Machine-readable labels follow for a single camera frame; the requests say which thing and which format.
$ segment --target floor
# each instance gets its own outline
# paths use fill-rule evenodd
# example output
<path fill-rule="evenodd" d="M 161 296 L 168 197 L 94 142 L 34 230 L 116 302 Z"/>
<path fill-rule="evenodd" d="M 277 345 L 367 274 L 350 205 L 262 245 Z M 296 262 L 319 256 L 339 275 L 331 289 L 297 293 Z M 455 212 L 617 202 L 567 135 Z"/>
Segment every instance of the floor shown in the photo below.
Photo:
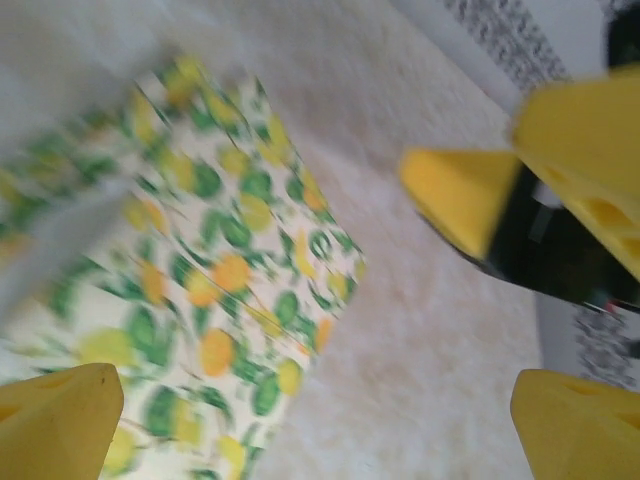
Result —
<path fill-rule="evenodd" d="M 460 260 L 392 174 L 303 145 L 368 276 L 256 478 L 531 478 L 509 416 L 532 297 Z"/>
<path fill-rule="evenodd" d="M 459 259 L 395 174 L 407 145 L 503 147 L 506 114 L 386 0 L 96 3 L 31 9 L 48 35 L 33 45 L 58 58 L 81 39 L 64 58 L 87 78 L 126 80 L 166 42 L 218 71 L 253 70 L 368 255 L 365 282 L 255 478 L 531 478 L 509 398 L 518 372 L 540 364 L 533 297 Z M 90 31 L 73 30 L 87 23 L 70 11 Z M 24 67 L 15 78 L 44 75 L 20 83 L 31 103 L 12 107 L 17 127 L 2 124 L 3 139 L 33 128 L 34 112 L 77 109 L 71 70 L 30 58 L 7 60 Z M 100 87 L 85 85 L 78 95 Z"/>

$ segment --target green leaf print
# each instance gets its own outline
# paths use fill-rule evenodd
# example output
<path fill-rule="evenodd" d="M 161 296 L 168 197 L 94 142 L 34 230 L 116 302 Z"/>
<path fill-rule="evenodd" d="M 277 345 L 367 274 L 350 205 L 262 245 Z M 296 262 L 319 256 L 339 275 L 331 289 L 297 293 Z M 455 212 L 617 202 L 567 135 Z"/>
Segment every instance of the green leaf print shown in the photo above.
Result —
<path fill-rule="evenodd" d="M 269 129 L 264 123 L 261 123 L 260 125 L 254 125 L 253 129 L 255 130 L 256 134 L 260 137 L 260 140 L 267 143 L 271 142 L 271 137 L 269 136 Z"/>
<path fill-rule="evenodd" d="M 36 367 L 34 370 L 38 372 L 40 375 L 49 375 L 50 373 L 63 372 L 64 370 L 68 370 L 69 367 L 59 367 L 59 368 L 40 368 Z"/>
<path fill-rule="evenodd" d="M 195 127 L 200 131 L 205 131 L 217 126 L 214 118 L 206 110 L 200 110 L 199 108 L 194 107 L 189 111 L 189 116 L 191 117 L 191 121 Z"/>
<path fill-rule="evenodd" d="M 52 153 L 63 153 L 69 150 L 69 144 L 60 133 L 49 133 L 27 147 L 27 151 L 34 157 Z"/>
<path fill-rule="evenodd" d="M 293 175 L 287 181 L 287 195 L 296 203 L 303 203 L 304 185 L 297 175 Z"/>
<path fill-rule="evenodd" d="M 182 237 L 180 237 L 179 235 L 176 235 L 176 240 L 178 240 L 178 243 L 180 244 L 180 246 L 182 248 L 184 248 L 185 252 L 187 252 L 189 254 L 189 256 L 193 259 L 194 262 L 196 262 L 198 265 L 201 265 L 205 268 L 209 268 L 211 266 L 211 260 L 209 260 L 208 258 L 204 258 L 200 255 L 198 255 L 196 252 L 194 252 L 189 245 L 186 244 L 186 242 L 182 239 Z"/>
<path fill-rule="evenodd" d="M 298 315 L 295 327 L 296 331 L 304 336 L 306 346 L 317 352 L 315 339 L 318 327 L 316 324 L 311 319 Z"/>
<path fill-rule="evenodd" d="M 220 480 L 220 475 L 213 470 L 191 470 L 189 475 L 191 480 Z"/>
<path fill-rule="evenodd" d="M 82 257 L 77 262 L 73 264 L 73 266 L 69 269 L 67 273 L 67 278 L 77 280 L 83 275 L 92 272 L 101 272 L 104 271 L 104 267 L 97 264 L 93 260 L 88 257 Z"/>
<path fill-rule="evenodd" d="M 265 367 L 258 365 L 246 357 L 237 357 L 233 359 L 231 371 L 233 374 L 249 383 L 256 383 L 265 371 Z"/>
<path fill-rule="evenodd" d="M 227 427 L 229 429 L 233 428 L 234 419 L 231 407 L 222 396 L 222 393 L 220 393 L 220 390 L 213 387 L 203 387 L 202 390 L 200 390 L 200 398 L 202 398 L 202 401 L 204 403 L 207 403 L 219 409 L 224 415 L 225 420 L 227 421 Z"/>
<path fill-rule="evenodd" d="M 11 209 L 9 223 L 17 230 L 25 230 L 31 220 L 48 206 L 42 198 L 23 196 L 20 203 Z"/>
<path fill-rule="evenodd" d="M 281 228 L 278 228 L 278 234 L 280 235 L 280 243 L 282 243 L 282 248 L 284 249 L 286 257 L 291 259 L 291 254 L 295 248 L 293 239 Z"/>
<path fill-rule="evenodd" d="M 213 198 L 220 191 L 222 186 L 220 175 L 210 165 L 204 162 L 196 163 L 195 177 L 194 193 L 200 198 Z"/>
<path fill-rule="evenodd" d="M 323 310 L 331 310 L 331 307 L 333 306 L 333 303 L 329 300 L 327 300 L 326 298 L 324 298 L 322 295 L 320 295 L 316 289 L 313 287 L 313 284 L 311 282 L 307 282 L 309 285 L 309 291 L 311 292 L 311 295 L 313 296 L 313 299 L 316 301 L 316 303 L 320 306 L 320 308 L 322 308 Z"/>
<path fill-rule="evenodd" d="M 296 318 L 296 315 L 298 315 L 298 309 L 298 297 L 296 297 L 296 294 L 291 290 L 282 292 L 278 296 L 274 313 L 276 317 L 278 317 L 278 320 L 280 320 L 280 325 L 282 325 L 284 329 L 287 329 L 289 325 L 291 325 L 291 322 Z"/>
<path fill-rule="evenodd" d="M 179 253 L 173 254 L 171 261 L 169 262 L 169 272 L 171 278 L 173 278 L 178 285 L 184 287 L 185 278 L 192 269 L 193 267 L 191 266 L 191 263 L 189 263 L 189 260 Z"/>
<path fill-rule="evenodd" d="M 262 84 L 260 83 L 260 80 L 258 80 L 257 78 L 255 79 L 256 82 L 256 96 L 258 98 L 265 98 L 267 96 L 266 92 L 264 91 L 264 87 L 262 86 Z"/>
<path fill-rule="evenodd" d="M 316 230 L 309 235 L 309 249 L 319 260 L 328 260 L 331 256 L 331 241 L 322 230 Z"/>
<path fill-rule="evenodd" d="M 47 344 L 47 348 L 51 352 L 62 353 L 65 355 L 72 354 L 72 352 L 67 348 L 67 346 L 64 343 L 62 343 L 60 340 L 50 335 L 43 335 L 42 341 Z"/>
<path fill-rule="evenodd" d="M 121 293 L 123 298 L 127 298 L 129 300 L 144 300 L 146 298 L 138 282 L 134 282 L 124 275 L 121 276 L 120 280 L 122 282 Z"/>
<path fill-rule="evenodd" d="M 144 190 L 147 193 L 150 193 L 151 195 L 158 195 L 160 193 L 160 190 L 158 190 L 158 187 L 156 187 L 154 184 L 152 184 L 149 180 L 144 178 L 142 175 L 138 175 L 138 177 L 136 178 L 136 183 L 138 184 L 138 186 L 140 186 L 140 188 L 142 188 L 142 190 Z"/>
<path fill-rule="evenodd" d="M 236 248 L 246 248 L 251 243 L 251 231 L 234 217 L 224 217 L 221 221 L 221 227 L 222 234 L 230 245 Z"/>
<path fill-rule="evenodd" d="M 264 451 L 264 448 L 252 447 L 252 446 L 247 447 L 247 456 L 246 456 L 247 460 L 244 466 L 244 470 L 242 471 L 242 476 L 240 477 L 240 480 L 249 480 L 249 478 L 251 478 L 251 474 L 253 473 L 253 468 L 256 462 L 258 461 L 258 458 L 260 458 L 260 455 L 262 455 L 263 451 Z"/>
<path fill-rule="evenodd" d="M 175 324 L 172 324 L 158 333 L 153 347 L 147 352 L 149 362 L 159 367 L 166 367 L 169 364 L 175 331 Z"/>
<path fill-rule="evenodd" d="M 320 223 L 330 223 L 332 225 L 336 224 L 336 219 L 328 211 L 318 212 L 316 213 L 316 218 Z"/>
<path fill-rule="evenodd" d="M 153 263 L 153 247 L 153 238 L 151 236 L 140 237 L 136 245 L 136 253 L 143 260 Z"/>
<path fill-rule="evenodd" d="M 211 309 L 208 307 L 193 307 L 193 326 L 199 337 L 204 335 L 209 326 L 209 315 Z"/>
<path fill-rule="evenodd" d="M 111 295 L 114 295 L 118 298 L 125 298 L 124 295 L 122 294 L 122 292 L 114 287 L 113 285 L 109 284 L 109 282 L 103 281 L 98 283 L 97 287 L 107 293 L 110 293 Z"/>
<path fill-rule="evenodd" d="M 178 396 L 176 392 L 164 385 L 158 387 L 144 407 L 144 426 L 156 437 L 171 435 L 171 413 Z"/>
<path fill-rule="evenodd" d="M 223 126 L 224 131 L 227 132 L 227 134 L 229 134 L 230 137 L 233 137 L 235 139 L 239 139 L 240 138 L 240 127 L 238 126 L 238 124 L 235 125 L 224 125 Z"/>
<path fill-rule="evenodd" d="M 76 162 L 76 167 L 90 184 L 97 182 L 100 177 L 118 171 L 118 164 L 110 157 L 84 158 Z"/>
<path fill-rule="evenodd" d="M 64 324 L 71 322 L 71 311 L 75 300 L 75 284 L 69 280 L 55 284 L 49 297 L 49 308 Z"/>
<path fill-rule="evenodd" d="M 242 436 L 242 441 L 240 443 L 242 443 L 242 445 L 244 445 L 245 447 L 248 447 L 249 445 L 251 445 L 251 443 L 253 442 L 253 437 L 255 436 L 259 428 L 260 428 L 260 423 L 253 422 L 249 426 L 249 428 L 247 428 L 247 431 L 244 432 L 244 435 Z"/>
<path fill-rule="evenodd" d="M 259 417 L 269 415 L 278 402 L 280 388 L 278 387 L 278 377 L 274 372 L 264 377 L 256 386 L 251 398 L 253 413 Z"/>
<path fill-rule="evenodd" d="M 353 243 L 353 240 L 351 240 L 351 237 L 349 235 L 347 235 L 344 232 L 337 232 L 335 230 L 331 231 L 331 235 L 333 235 L 333 238 L 335 238 L 336 241 L 342 247 L 343 254 L 346 255 L 353 250 L 354 243 Z"/>
<path fill-rule="evenodd" d="M 347 276 L 347 296 L 344 299 L 345 303 L 349 303 L 351 301 L 351 298 L 353 297 L 357 286 L 358 282 L 356 282 L 351 275 Z"/>
<path fill-rule="evenodd" d="M 0 223 L 0 239 L 8 236 L 10 233 L 13 233 L 13 229 L 9 227 L 6 223 Z"/>
<path fill-rule="evenodd" d="M 242 178 L 240 191 L 250 193 L 269 203 L 271 200 L 271 177 L 264 170 L 252 170 Z"/>
<path fill-rule="evenodd" d="M 134 348 L 145 356 L 153 349 L 156 342 L 156 324 L 148 308 L 139 305 L 131 312 L 127 332 Z"/>
<path fill-rule="evenodd" d="M 205 247 L 211 247 L 220 230 L 220 222 L 224 218 L 224 215 L 218 210 L 211 209 L 202 217 L 202 224 L 200 225 L 200 236 L 202 237 L 202 243 Z"/>
<path fill-rule="evenodd" d="M 252 269 L 255 269 L 258 265 L 262 265 L 265 268 L 267 267 L 264 255 L 260 252 L 249 252 L 244 254 L 242 257 L 247 261 Z"/>
<path fill-rule="evenodd" d="M 220 300 L 220 306 L 231 318 L 238 318 L 238 300 L 233 295 L 227 293 L 223 296 Z"/>

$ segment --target wrapping paper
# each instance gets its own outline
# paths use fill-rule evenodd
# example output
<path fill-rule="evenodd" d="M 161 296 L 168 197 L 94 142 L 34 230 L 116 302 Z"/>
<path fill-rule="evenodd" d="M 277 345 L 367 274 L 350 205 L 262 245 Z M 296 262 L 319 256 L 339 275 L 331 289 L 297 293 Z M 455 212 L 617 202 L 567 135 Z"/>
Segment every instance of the wrapping paper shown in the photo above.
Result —
<path fill-rule="evenodd" d="M 0 173 L 5 269 L 86 196 L 116 213 L 4 319 L 2 380 L 113 363 L 104 478 L 247 478 L 365 269 L 260 83 L 181 57 L 24 156 Z"/>

